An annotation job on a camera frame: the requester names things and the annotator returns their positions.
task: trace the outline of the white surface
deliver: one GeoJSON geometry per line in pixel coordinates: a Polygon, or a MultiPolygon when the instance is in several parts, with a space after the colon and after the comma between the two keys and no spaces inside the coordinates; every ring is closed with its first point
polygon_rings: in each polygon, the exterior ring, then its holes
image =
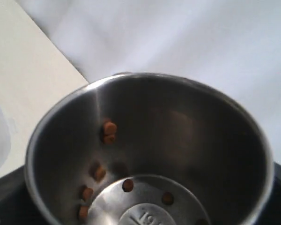
{"type": "Polygon", "coordinates": [[[88,81],[163,72],[211,85],[265,130],[281,164],[281,0],[18,0],[88,81]]]}
{"type": "MultiPolygon", "coordinates": [[[[29,137],[42,116],[85,84],[16,2],[0,0],[0,118],[11,139],[0,177],[23,165],[29,137]]],[[[1,142],[6,134],[0,135],[1,142]]]]}

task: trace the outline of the black base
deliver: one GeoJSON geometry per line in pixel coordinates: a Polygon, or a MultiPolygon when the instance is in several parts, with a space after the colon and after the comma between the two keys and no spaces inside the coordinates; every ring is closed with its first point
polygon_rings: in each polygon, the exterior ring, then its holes
{"type": "MultiPolygon", "coordinates": [[[[48,225],[28,194],[21,167],[0,179],[0,225],[25,224],[48,225]]],[[[281,183],[278,180],[257,225],[281,225],[281,183]]]]}

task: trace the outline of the white fabric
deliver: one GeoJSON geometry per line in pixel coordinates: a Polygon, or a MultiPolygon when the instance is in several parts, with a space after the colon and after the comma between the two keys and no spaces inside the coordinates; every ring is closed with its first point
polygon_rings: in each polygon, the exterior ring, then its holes
{"type": "Polygon", "coordinates": [[[18,0],[89,82],[162,72],[213,86],[281,164],[281,0],[18,0]]]}

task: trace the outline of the metal bowl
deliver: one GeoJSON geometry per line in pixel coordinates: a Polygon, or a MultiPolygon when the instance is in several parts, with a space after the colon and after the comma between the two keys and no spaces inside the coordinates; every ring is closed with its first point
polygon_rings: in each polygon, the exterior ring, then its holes
{"type": "Polygon", "coordinates": [[[61,100],[36,127],[26,181],[53,225],[240,225],[256,221],[272,188],[267,142],[236,102],[203,84],[162,74],[115,75],[61,100]],[[100,138],[118,126],[116,141],[100,138]],[[93,165],[106,175],[91,176],[93,165]],[[125,192],[130,178],[134,187],[125,192]],[[80,200],[82,186],[94,190],[80,200]],[[171,203],[163,195],[171,196],[171,203]]]}

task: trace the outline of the black surface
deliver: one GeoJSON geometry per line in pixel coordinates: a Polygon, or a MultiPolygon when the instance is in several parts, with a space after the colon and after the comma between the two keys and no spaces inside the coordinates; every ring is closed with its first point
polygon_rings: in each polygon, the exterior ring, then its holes
{"type": "MultiPolygon", "coordinates": [[[[0,179],[0,225],[48,225],[30,199],[23,168],[0,179]]],[[[275,181],[269,203],[257,225],[281,225],[281,182],[275,181]]]]}

